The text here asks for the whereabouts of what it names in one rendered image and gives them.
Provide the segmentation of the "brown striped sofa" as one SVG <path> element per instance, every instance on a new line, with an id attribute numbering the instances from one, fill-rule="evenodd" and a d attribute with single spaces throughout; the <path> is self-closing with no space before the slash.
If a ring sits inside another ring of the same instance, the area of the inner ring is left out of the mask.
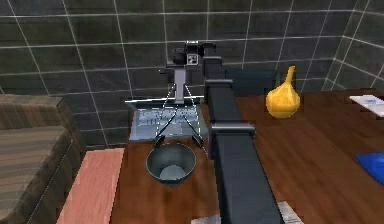
<path id="1" fill-rule="evenodd" d="M 63 98 L 0 95 L 0 224 L 56 224 L 84 156 Z"/>

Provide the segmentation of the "grey laptop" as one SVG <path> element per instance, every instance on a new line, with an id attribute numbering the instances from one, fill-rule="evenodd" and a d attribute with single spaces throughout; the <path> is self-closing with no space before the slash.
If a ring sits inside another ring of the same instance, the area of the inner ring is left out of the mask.
<path id="1" fill-rule="evenodd" d="M 206 136 L 208 128 L 200 108 L 201 99 L 201 96 L 185 97 L 180 105 L 174 102 L 174 97 L 127 100 L 134 112 L 129 140 L 153 140 L 173 115 L 174 119 L 162 132 L 166 138 L 191 137 L 195 133 Z"/>

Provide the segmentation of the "white book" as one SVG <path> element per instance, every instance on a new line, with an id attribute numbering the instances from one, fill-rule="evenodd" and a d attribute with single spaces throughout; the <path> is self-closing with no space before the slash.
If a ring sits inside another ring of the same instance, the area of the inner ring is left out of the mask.
<path id="1" fill-rule="evenodd" d="M 350 96 L 350 99 L 375 115 L 384 117 L 384 100 L 374 95 Z"/>

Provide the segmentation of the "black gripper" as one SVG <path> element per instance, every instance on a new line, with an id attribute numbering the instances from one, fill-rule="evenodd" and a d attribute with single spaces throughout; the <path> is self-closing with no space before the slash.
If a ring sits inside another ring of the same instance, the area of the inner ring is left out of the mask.
<path id="1" fill-rule="evenodd" d="M 186 49 L 185 48 L 175 48 L 173 52 L 173 58 L 171 63 L 167 63 L 166 66 L 159 70 L 159 72 L 163 75 L 166 75 L 169 83 L 173 83 L 172 88 L 167 94 L 167 97 L 163 103 L 162 110 L 165 110 L 165 105 L 167 104 L 169 97 L 172 93 L 174 93 L 174 103 L 178 105 L 182 105 L 184 103 L 184 88 L 187 90 L 189 94 L 189 99 L 191 100 L 192 106 L 195 110 L 197 127 L 194 127 L 189 119 L 186 116 L 183 116 L 188 126 L 192 129 L 193 135 L 192 140 L 195 145 L 203 149 L 204 148 L 204 139 L 201 136 L 201 128 L 200 128 L 200 120 L 198 115 L 197 106 L 194 103 L 194 98 L 190 93 L 190 90 L 187 86 L 184 86 L 186 83 Z M 172 117 L 165 123 L 165 125 L 160 129 L 160 125 L 157 125 L 156 128 L 156 136 L 153 140 L 153 147 L 159 147 L 165 140 L 165 136 L 163 132 L 169 126 L 169 124 L 173 121 L 176 116 L 176 112 L 172 115 Z"/>

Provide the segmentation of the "grey bowl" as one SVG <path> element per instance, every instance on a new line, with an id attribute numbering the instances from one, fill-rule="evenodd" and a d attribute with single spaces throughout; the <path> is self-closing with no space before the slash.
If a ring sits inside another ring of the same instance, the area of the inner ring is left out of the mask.
<path id="1" fill-rule="evenodd" d="M 190 147 L 173 142 L 154 148 L 146 158 L 146 169 L 158 183 L 174 187 L 193 174 L 196 163 L 196 154 Z"/>

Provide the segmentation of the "yellow vase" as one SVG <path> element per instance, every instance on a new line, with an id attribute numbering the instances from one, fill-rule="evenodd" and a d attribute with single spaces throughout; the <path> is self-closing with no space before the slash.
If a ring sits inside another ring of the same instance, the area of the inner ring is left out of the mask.
<path id="1" fill-rule="evenodd" d="M 294 72 L 295 66 L 292 65 L 288 68 L 285 81 L 266 96 L 266 107 L 272 117 L 289 118 L 300 107 L 300 96 L 292 85 Z"/>

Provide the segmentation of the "pink wooden bench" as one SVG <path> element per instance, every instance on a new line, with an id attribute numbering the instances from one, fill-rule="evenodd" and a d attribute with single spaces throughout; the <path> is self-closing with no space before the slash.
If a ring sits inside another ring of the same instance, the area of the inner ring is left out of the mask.
<path id="1" fill-rule="evenodd" d="M 123 148 L 88 151 L 56 224 L 109 224 Z"/>

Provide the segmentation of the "brown wooden table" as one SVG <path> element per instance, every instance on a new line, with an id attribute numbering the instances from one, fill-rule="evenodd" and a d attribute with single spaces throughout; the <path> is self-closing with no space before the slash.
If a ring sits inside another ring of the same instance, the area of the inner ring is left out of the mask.
<path id="1" fill-rule="evenodd" d="M 384 185 L 357 163 L 384 152 L 384 118 L 351 101 L 353 91 L 302 95 L 289 119 L 275 119 L 263 97 L 237 100 L 256 128 L 255 148 L 277 200 L 304 224 L 384 224 Z M 191 224 L 219 212 L 214 164 L 202 150 L 182 185 L 167 187 L 148 173 L 149 142 L 127 145 L 110 224 Z"/>

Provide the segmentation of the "blue cloth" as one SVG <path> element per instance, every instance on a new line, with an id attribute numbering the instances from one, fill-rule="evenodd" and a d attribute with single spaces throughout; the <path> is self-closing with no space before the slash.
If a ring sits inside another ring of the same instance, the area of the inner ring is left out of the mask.
<path id="1" fill-rule="evenodd" d="M 372 178 L 384 185 L 384 152 L 361 154 L 356 159 Z"/>

